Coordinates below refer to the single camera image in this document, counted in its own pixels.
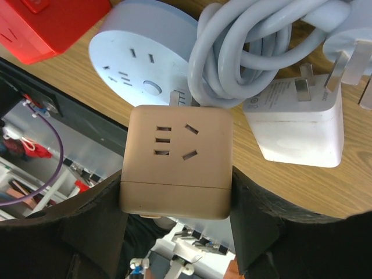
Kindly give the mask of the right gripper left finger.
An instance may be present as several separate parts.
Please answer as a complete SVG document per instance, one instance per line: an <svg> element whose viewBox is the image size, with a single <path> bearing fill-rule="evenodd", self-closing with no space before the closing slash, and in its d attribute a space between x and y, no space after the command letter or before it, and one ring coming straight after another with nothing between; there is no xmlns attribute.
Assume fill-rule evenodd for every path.
<svg viewBox="0 0 372 279"><path fill-rule="evenodd" d="M115 278L127 214L121 172L25 219L1 222L1 278Z"/></svg>

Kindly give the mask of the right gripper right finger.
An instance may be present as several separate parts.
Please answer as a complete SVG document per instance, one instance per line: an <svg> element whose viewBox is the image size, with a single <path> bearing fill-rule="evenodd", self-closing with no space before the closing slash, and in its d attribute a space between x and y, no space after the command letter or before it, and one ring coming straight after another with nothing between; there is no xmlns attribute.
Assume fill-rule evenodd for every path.
<svg viewBox="0 0 372 279"><path fill-rule="evenodd" d="M232 170L230 212L238 272L245 278L370 278L371 213L315 213Z"/></svg>

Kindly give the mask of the beige cube socket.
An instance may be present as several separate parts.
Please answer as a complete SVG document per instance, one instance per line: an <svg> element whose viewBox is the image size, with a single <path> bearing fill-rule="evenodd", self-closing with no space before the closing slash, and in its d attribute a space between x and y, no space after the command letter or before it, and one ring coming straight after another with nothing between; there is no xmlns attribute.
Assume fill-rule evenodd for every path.
<svg viewBox="0 0 372 279"><path fill-rule="evenodd" d="M131 111L120 208L148 217L230 214L233 117L221 108L141 105Z"/></svg>

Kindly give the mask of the red cube socket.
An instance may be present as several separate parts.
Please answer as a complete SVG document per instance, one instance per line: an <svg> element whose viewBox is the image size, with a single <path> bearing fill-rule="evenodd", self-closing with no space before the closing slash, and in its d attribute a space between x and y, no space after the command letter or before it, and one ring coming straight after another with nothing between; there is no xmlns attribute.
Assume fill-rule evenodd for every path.
<svg viewBox="0 0 372 279"><path fill-rule="evenodd" d="M27 65L58 56L111 8L110 1L1 1L1 45Z"/></svg>

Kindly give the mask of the white cube charger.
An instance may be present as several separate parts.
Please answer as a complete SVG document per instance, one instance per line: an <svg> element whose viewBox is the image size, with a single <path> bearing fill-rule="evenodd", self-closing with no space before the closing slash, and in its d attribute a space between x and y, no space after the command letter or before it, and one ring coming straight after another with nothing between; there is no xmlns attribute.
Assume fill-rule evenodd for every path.
<svg viewBox="0 0 372 279"><path fill-rule="evenodd" d="M266 160L337 167L344 149L341 86L326 89L328 76L315 75L310 63L300 71L245 100L243 113Z"/></svg>

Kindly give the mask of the round blue socket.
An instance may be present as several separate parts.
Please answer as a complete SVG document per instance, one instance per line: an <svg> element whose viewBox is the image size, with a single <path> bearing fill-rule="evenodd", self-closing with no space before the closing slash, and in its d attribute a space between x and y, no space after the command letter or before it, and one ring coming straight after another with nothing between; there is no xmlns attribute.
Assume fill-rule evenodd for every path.
<svg viewBox="0 0 372 279"><path fill-rule="evenodd" d="M197 21L159 1L123 1L91 39L90 61L99 77L133 106L189 106L188 61Z"/></svg>

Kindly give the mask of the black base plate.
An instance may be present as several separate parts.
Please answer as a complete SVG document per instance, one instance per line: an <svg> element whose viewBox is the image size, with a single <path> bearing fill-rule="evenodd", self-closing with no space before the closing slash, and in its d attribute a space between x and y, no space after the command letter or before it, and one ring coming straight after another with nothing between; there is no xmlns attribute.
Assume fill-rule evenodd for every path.
<svg viewBox="0 0 372 279"><path fill-rule="evenodd" d="M124 155L127 127L83 104L42 79L1 59L1 80L10 82L22 94L40 105L55 107L52 118L103 145L118 155Z"/></svg>

